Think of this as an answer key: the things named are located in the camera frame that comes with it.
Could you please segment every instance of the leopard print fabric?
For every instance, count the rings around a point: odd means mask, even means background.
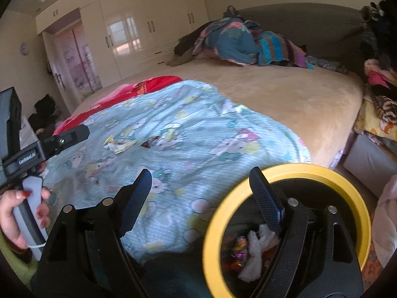
[[[372,97],[378,116],[385,122],[397,124],[397,102],[383,95]]]

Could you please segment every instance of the beige bed sheet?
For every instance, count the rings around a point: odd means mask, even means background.
[[[86,111],[121,84],[161,75],[207,82],[232,101],[285,124],[303,139],[312,163],[325,167],[344,146],[363,99],[363,83],[355,74],[342,75],[318,67],[239,67],[204,59],[172,68],[158,66],[131,76],[90,96],[75,114]]]

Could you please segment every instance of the wardrobe door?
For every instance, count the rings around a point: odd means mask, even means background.
[[[184,0],[151,0],[156,45],[174,43],[190,32]]]
[[[121,76],[139,72],[142,53],[156,47],[150,0],[102,0],[101,8]]]
[[[121,80],[99,2],[80,9],[84,32],[103,87]]]
[[[187,6],[187,21],[191,31],[195,31],[208,22],[204,0],[185,0]]]

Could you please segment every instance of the hello kitty blanket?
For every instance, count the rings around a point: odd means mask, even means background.
[[[149,169],[152,189],[122,238],[139,262],[186,251],[202,238],[216,207],[252,167],[310,162],[289,128],[194,80],[126,100],[84,124],[90,137],[49,160],[52,218],[68,203],[80,209],[114,196]]]

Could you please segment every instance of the white cloth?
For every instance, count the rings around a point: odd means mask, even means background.
[[[249,258],[239,278],[247,283],[258,280],[262,271],[262,253],[274,248],[279,244],[275,233],[269,230],[266,224],[259,225],[259,237],[256,232],[250,231],[248,234]]]
[[[372,240],[384,268],[397,248],[397,175],[386,184],[372,223]]]

